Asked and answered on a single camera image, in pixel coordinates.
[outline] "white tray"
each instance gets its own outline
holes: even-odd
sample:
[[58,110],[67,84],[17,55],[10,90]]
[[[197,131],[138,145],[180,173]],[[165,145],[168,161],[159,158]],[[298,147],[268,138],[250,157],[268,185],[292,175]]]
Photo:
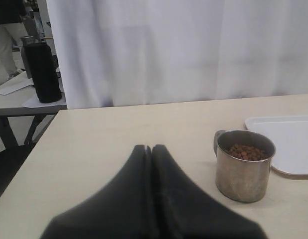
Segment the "white tray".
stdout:
[[245,125],[274,142],[275,169],[289,175],[308,175],[308,116],[248,118]]

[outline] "black thermos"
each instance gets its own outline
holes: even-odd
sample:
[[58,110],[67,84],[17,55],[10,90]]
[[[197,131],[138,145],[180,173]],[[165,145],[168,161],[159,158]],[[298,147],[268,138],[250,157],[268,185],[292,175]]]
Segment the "black thermos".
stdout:
[[51,103],[60,100],[62,95],[50,47],[46,43],[33,43],[24,46],[24,51],[39,101]]

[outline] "white pants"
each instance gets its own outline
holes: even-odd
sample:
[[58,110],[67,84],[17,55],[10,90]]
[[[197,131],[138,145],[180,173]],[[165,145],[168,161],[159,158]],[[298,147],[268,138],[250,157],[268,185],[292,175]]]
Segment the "white pants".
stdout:
[[[27,36],[23,23],[10,23],[0,25],[0,60],[8,73],[11,75],[17,71],[12,56],[12,40],[11,37],[17,42],[18,46],[22,46],[21,37]],[[19,67],[22,68],[23,62],[21,55],[18,56]]]

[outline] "cup rim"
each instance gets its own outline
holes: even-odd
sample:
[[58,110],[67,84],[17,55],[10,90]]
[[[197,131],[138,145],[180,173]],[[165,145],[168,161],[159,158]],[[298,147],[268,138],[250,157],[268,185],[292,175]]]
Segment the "cup rim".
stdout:
[[[255,161],[252,161],[252,160],[244,160],[244,159],[236,158],[236,157],[230,155],[229,153],[226,153],[226,152],[219,146],[218,140],[219,140],[219,138],[220,138],[223,134],[225,134],[225,133],[227,133],[227,132],[234,132],[234,131],[249,132],[249,133],[253,133],[253,134],[259,135],[259,136],[261,136],[261,137],[264,137],[264,138],[267,139],[267,140],[272,144],[272,146],[274,147],[274,153],[273,153],[270,157],[268,157],[268,158],[265,158],[265,159],[263,159],[263,160],[255,160]],[[217,147],[218,147],[223,153],[225,153],[226,155],[230,156],[230,157],[233,158],[233,159],[237,159],[237,160],[240,160],[240,161],[243,161],[243,162],[250,162],[250,163],[253,163],[253,162],[256,162],[256,163],[257,163],[257,162],[265,162],[265,161],[270,160],[271,158],[273,158],[273,157],[275,156],[275,154],[276,154],[276,146],[275,146],[275,144],[272,142],[271,139],[269,139],[267,136],[264,136],[264,135],[261,134],[261,133],[256,133],[256,132],[253,132],[253,131],[250,131],[250,130],[245,130],[245,129],[226,130],[225,132],[223,132],[223,133],[221,133],[221,134],[219,135],[219,137],[217,138],[216,143],[217,143]]]

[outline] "person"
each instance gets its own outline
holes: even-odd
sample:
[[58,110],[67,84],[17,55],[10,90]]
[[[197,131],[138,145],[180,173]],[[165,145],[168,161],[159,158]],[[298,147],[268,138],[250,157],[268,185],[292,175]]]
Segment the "person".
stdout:
[[13,59],[11,38],[22,46],[21,37],[28,35],[22,23],[26,19],[22,0],[0,0],[0,60],[8,80],[20,74]]

